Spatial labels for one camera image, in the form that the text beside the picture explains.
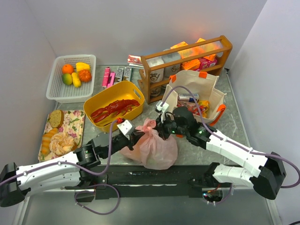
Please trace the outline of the orange yellow snack bag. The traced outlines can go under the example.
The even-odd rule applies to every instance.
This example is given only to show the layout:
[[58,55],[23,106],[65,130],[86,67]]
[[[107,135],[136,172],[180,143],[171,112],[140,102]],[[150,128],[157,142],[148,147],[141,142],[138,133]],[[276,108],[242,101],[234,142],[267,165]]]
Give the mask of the orange yellow snack bag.
[[210,109],[210,102],[208,100],[199,100],[198,101],[202,116],[204,118],[208,117],[208,111]]

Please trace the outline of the floral canvas tote bag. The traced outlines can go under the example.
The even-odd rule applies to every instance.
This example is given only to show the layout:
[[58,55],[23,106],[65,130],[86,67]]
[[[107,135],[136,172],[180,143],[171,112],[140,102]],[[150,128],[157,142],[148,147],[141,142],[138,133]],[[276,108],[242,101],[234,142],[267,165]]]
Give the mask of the floral canvas tote bag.
[[209,102],[210,108],[203,119],[206,124],[214,126],[226,109],[224,104],[225,93],[215,88],[217,81],[217,76],[206,72],[192,70],[179,71],[177,74],[171,76],[162,100],[169,105],[167,110],[172,112],[177,107],[178,95],[188,93],[180,87],[184,86],[193,94],[198,94],[200,102]]

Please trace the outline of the silver blue drink can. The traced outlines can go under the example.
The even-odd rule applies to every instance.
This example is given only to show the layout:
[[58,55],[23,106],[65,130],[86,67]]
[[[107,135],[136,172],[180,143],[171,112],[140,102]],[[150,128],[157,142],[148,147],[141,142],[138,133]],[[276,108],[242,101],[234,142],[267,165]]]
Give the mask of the silver blue drink can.
[[186,101],[186,102],[197,102],[199,100],[199,95],[198,94],[179,94],[178,95],[178,100],[179,101]]

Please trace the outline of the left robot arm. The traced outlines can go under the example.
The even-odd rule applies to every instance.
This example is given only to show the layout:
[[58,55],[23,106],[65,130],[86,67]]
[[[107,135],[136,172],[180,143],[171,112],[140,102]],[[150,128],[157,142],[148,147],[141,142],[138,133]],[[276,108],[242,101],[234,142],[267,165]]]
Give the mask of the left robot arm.
[[143,135],[137,130],[129,136],[119,133],[110,137],[101,133],[62,157],[28,166],[6,164],[0,173],[0,205],[13,206],[27,196],[53,188],[80,187],[89,181],[89,175],[102,175],[92,172],[101,159],[110,160],[112,154],[125,147],[132,150]]

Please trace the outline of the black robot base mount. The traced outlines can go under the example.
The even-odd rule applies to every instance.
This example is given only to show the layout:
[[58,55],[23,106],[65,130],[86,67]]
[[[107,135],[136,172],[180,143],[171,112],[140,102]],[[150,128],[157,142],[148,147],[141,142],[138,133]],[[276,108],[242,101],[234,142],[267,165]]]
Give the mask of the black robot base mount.
[[229,183],[220,184],[209,176],[209,165],[174,165],[167,170],[151,170],[138,165],[112,165],[104,175],[92,176],[82,172],[84,179],[79,185],[67,190],[79,192],[91,190],[92,194],[81,194],[80,202],[87,202],[92,195],[96,200],[126,197],[171,197],[188,196],[201,198],[202,191],[213,188],[228,188]]

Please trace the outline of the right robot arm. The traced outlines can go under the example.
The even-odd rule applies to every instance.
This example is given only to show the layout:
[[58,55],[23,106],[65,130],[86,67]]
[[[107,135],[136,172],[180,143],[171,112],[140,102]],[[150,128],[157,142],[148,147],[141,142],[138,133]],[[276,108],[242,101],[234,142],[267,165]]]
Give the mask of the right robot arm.
[[235,162],[237,166],[211,163],[200,178],[192,181],[201,187],[215,187],[222,183],[253,188],[260,196],[274,200],[286,177],[283,162],[273,152],[261,156],[252,150],[226,137],[213,127],[196,121],[186,107],[177,107],[169,112],[166,104],[158,105],[155,129],[166,140],[170,135],[181,135],[192,145],[215,152]]

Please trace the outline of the pink plastic grocery bag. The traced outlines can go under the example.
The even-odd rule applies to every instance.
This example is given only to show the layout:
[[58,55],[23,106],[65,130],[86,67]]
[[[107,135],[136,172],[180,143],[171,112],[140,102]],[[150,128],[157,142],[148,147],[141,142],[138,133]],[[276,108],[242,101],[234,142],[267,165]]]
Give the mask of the pink plastic grocery bag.
[[142,126],[136,129],[144,135],[130,150],[124,147],[120,153],[148,169],[165,170],[170,168],[178,157],[178,146],[174,137],[163,140],[155,130],[155,120],[146,119]]

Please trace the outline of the red snack bag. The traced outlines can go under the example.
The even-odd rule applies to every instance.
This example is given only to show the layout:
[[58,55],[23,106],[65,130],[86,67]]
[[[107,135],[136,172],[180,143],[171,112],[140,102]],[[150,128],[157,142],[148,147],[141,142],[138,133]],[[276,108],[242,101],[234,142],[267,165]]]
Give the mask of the red snack bag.
[[178,107],[184,106],[193,114],[200,115],[195,102],[178,101],[177,106]]

